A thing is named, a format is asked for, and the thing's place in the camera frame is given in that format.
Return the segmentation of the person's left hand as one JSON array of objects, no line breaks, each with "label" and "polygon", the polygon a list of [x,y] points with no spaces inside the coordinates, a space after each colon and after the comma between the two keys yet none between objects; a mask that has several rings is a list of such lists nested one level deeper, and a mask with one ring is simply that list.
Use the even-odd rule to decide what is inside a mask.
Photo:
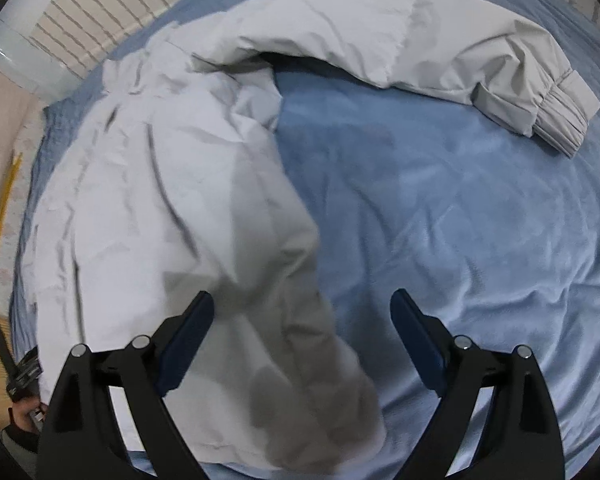
[{"label": "person's left hand", "polygon": [[47,405],[38,396],[26,396],[10,407],[12,421],[23,431],[39,434],[46,417]]}]

